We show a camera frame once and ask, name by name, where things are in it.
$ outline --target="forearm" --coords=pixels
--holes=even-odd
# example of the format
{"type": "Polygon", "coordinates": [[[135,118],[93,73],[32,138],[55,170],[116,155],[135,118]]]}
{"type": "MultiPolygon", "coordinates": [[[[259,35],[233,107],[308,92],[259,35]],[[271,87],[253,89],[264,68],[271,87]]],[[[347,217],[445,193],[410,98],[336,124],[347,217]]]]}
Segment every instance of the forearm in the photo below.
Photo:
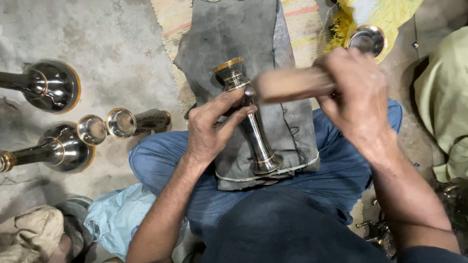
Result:
{"type": "Polygon", "coordinates": [[[191,193],[207,164],[184,155],[130,243],[128,263],[171,262],[191,193]]]}
{"type": "Polygon", "coordinates": [[[379,204],[400,247],[439,246],[441,240],[429,242],[437,236],[446,240],[444,248],[458,249],[441,202],[398,147],[396,133],[382,136],[364,154],[374,171],[379,204]]]}

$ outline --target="hand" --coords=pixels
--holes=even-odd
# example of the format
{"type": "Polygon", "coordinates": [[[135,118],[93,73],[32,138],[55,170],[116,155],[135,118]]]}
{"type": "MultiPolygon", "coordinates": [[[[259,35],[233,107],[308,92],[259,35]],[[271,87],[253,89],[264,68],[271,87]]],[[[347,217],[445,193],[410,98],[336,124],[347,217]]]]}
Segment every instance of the hand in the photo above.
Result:
{"type": "Polygon", "coordinates": [[[223,92],[212,101],[189,113],[189,144],[185,154],[197,163],[208,165],[226,146],[234,129],[247,115],[257,110],[255,105],[236,110],[221,125],[217,120],[232,107],[239,106],[243,89],[223,92]]]}
{"type": "Polygon", "coordinates": [[[385,76],[375,59],[356,48],[336,48],[324,60],[336,81],[336,97],[317,97],[323,112],[366,158],[395,133],[387,120],[385,76]]]}

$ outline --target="blue jeans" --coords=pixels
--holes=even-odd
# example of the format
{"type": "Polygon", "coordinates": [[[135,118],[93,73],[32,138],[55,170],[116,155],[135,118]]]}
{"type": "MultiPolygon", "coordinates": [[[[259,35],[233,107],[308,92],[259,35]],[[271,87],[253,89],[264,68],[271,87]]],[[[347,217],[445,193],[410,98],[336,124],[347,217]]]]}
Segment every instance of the blue jeans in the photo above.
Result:
{"type": "MultiPolygon", "coordinates": [[[[402,106],[389,100],[388,121],[397,132],[402,114],[402,106]]],[[[351,224],[350,211],[372,183],[370,165],[321,109],[314,110],[313,122],[320,170],[297,172],[296,176],[275,185],[301,189],[342,223],[351,224]]],[[[130,151],[129,162],[135,176],[155,195],[160,194],[171,178],[187,141],[187,131],[157,133],[144,138],[130,151]]],[[[255,190],[218,190],[214,166],[210,165],[196,183],[186,210],[190,229],[203,240],[210,239],[222,216],[255,190]]]]}

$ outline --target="wooden handle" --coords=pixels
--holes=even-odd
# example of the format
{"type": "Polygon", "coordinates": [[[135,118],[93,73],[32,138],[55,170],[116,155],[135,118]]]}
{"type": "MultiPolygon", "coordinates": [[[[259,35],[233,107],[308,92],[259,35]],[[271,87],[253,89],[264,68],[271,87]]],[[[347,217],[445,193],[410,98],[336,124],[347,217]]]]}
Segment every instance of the wooden handle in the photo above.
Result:
{"type": "Polygon", "coordinates": [[[263,103],[297,101],[331,95],[335,82],[321,68],[270,70],[253,81],[258,98],[263,103]]]}

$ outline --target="dark blue shirt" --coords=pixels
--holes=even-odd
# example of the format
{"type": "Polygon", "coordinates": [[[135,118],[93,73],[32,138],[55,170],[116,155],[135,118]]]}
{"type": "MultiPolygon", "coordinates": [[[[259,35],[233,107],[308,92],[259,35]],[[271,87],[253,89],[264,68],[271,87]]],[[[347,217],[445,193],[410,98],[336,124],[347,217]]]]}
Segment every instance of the dark blue shirt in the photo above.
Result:
{"type": "MultiPolygon", "coordinates": [[[[467,258],[434,247],[413,247],[399,263],[458,263],[467,258]]],[[[221,220],[202,262],[391,262],[303,192],[270,186],[255,191],[221,220]]]]}

